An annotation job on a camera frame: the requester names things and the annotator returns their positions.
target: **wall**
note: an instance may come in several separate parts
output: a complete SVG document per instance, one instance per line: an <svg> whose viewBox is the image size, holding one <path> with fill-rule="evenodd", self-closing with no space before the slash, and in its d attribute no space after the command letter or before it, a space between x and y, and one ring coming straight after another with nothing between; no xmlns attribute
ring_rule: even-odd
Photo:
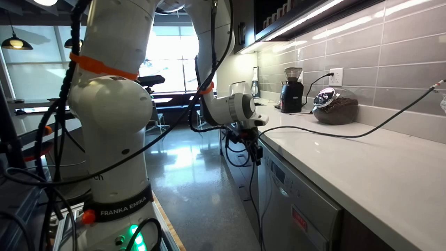
<svg viewBox="0 0 446 251"><path fill-rule="evenodd" d="M252 68L256 65L256 54L228 54L217 71L218 96L228 94L232 82L245 80L250 86Z"/></svg>
<svg viewBox="0 0 446 251"><path fill-rule="evenodd" d="M355 91L361 104L401 108L446 78L444 12L444 0L386 0L291 40L305 44L262 48L257 61L263 96L278 100L287 66L303 68L305 87L329 68L342 66L344 87ZM317 82L312 94L326 83ZM444 115L440 98L430 93L411 110Z"/></svg>

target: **white countertop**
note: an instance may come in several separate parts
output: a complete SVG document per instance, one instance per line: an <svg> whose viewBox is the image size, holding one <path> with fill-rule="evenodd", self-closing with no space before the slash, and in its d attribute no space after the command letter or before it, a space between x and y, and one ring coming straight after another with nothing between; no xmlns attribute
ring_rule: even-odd
<svg viewBox="0 0 446 251"><path fill-rule="evenodd" d="M323 125L312 114L283 114L271 104L263 130L301 125L333 133L372 126ZM298 129L266 132L266 142L394 249L446 248L446 144L386 129L358 137Z"/></svg>

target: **dishwasher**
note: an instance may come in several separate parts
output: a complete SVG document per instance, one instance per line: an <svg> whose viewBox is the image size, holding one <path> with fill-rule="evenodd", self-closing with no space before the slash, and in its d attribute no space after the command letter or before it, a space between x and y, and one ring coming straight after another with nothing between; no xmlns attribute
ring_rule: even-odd
<svg viewBox="0 0 446 251"><path fill-rule="evenodd" d="M338 249L342 209L331 197L266 144L257 171L266 251Z"/></svg>

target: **coffee grinder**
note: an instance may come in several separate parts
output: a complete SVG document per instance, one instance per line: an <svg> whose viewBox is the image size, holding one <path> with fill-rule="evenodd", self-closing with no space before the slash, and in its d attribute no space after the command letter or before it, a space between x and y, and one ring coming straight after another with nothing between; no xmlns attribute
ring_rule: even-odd
<svg viewBox="0 0 446 251"><path fill-rule="evenodd" d="M287 82L281 84L280 90L280 111L281 112L299 112L302 107L303 84L298 82L302 68L285 68Z"/></svg>

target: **green light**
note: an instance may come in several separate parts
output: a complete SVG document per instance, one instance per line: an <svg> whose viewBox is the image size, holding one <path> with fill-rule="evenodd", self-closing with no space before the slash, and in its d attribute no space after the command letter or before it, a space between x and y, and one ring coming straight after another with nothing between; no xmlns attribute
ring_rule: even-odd
<svg viewBox="0 0 446 251"><path fill-rule="evenodd" d="M135 238L135 243L139 245L139 243L142 243L142 242L143 242L142 235L138 232L138 235L136 235L136 238Z"/></svg>
<svg viewBox="0 0 446 251"><path fill-rule="evenodd" d="M138 224L131 224L131 225L128 227L128 232L129 232L129 234L133 234L133 232L136 231L136 228L138 228Z"/></svg>
<svg viewBox="0 0 446 251"><path fill-rule="evenodd" d="M131 224L131 225L128 227L128 229L126 229L126 232L128 232L128 239L135 234L136 228L138 228L138 224ZM131 249L132 249L132 251L146 251L146 249L147 249L140 232L136 234L133 246L132 246Z"/></svg>

